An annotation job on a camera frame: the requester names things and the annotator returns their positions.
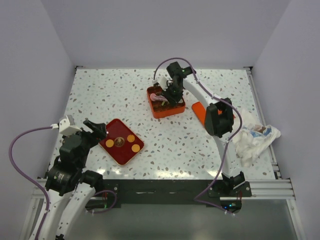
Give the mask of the pink cookie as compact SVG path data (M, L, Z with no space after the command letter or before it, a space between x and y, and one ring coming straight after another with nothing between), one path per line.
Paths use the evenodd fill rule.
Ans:
M150 94L149 97L152 101L157 101L157 95L155 93Z

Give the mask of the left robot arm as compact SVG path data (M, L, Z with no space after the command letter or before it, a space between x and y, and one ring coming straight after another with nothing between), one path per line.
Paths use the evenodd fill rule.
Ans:
M75 125L66 115L52 128L58 129L63 141L53 167L47 172L45 199L31 240L65 240L77 217L89 199L104 190L103 176L83 169L91 148L107 137L105 123L93 123L86 119L83 124L90 131Z

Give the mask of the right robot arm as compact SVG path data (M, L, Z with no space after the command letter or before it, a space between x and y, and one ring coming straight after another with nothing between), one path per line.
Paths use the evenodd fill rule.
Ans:
M231 154L228 153L232 138L242 127L239 111L233 107L229 98L221 98L210 92L204 83L197 79L192 66L182 68L178 62L173 62L166 70L171 80L162 78L158 83L162 88L162 95L171 106L176 106L183 98L183 91L187 90L204 107L204 128L213 137L221 158L217 174L221 175L222 179L218 181L217 188L227 196L235 196L246 181L244 173L232 166Z

